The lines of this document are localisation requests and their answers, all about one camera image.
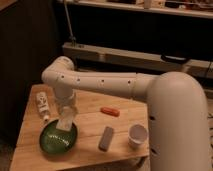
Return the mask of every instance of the red toy carrot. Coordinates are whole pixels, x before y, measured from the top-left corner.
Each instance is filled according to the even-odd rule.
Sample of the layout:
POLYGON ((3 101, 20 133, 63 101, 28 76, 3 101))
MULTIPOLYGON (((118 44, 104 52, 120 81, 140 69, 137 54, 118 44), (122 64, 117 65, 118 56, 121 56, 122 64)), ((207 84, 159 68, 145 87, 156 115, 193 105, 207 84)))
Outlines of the red toy carrot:
POLYGON ((105 113, 105 114, 108 114, 108 115, 111 115, 111 116, 115 116, 115 117, 118 117, 120 115, 119 110, 114 109, 114 108, 110 108, 110 107, 101 107, 100 111, 102 113, 105 113))

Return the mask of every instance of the wooden table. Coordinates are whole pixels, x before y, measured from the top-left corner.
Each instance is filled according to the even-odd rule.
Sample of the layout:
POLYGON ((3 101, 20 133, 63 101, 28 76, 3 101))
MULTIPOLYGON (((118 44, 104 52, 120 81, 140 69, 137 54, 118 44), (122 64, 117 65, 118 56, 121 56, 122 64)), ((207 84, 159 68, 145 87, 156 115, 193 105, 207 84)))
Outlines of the wooden table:
POLYGON ((8 7, 9 5, 13 4, 16 1, 17 0, 0 0, 0 11, 8 7))
POLYGON ((35 94, 39 91, 47 93, 51 120, 58 119, 52 89, 43 84, 32 86, 11 170, 63 170, 148 156, 148 140, 138 150, 131 149, 128 144, 128 129, 132 124, 139 123, 147 128, 146 104, 80 90, 76 90, 79 114, 74 120, 78 127, 75 146, 60 156, 45 155, 39 147, 39 135, 45 126, 35 103, 35 94), (120 116, 99 112, 102 106, 119 109, 120 116), (103 152, 98 149, 98 143, 106 126, 113 127, 115 134, 108 152, 103 152))

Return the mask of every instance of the green bowl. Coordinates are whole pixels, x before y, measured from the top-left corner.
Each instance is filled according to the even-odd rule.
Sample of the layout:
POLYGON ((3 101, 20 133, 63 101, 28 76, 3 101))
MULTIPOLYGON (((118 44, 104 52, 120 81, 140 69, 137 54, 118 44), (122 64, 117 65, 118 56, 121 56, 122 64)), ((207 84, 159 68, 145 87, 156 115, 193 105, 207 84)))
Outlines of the green bowl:
POLYGON ((40 148, 48 154, 63 154, 75 144, 78 131, 76 125, 72 124, 70 131, 56 128, 58 120, 50 122, 42 131, 39 139, 40 148))

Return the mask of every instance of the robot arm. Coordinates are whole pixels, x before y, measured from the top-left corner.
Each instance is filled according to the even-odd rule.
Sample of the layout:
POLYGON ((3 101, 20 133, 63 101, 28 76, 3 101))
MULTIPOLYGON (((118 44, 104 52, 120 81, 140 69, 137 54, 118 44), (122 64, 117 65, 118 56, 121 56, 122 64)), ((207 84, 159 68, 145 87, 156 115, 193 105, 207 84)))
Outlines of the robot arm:
POLYGON ((81 89, 145 101, 155 75, 136 73, 76 72, 69 58, 57 58, 42 74, 44 83, 54 88, 57 98, 67 98, 71 89, 81 89))
POLYGON ((199 83, 184 73, 160 76, 73 71, 69 58, 56 59, 42 74, 66 103, 72 89, 147 103, 151 171, 211 171, 207 102, 199 83))

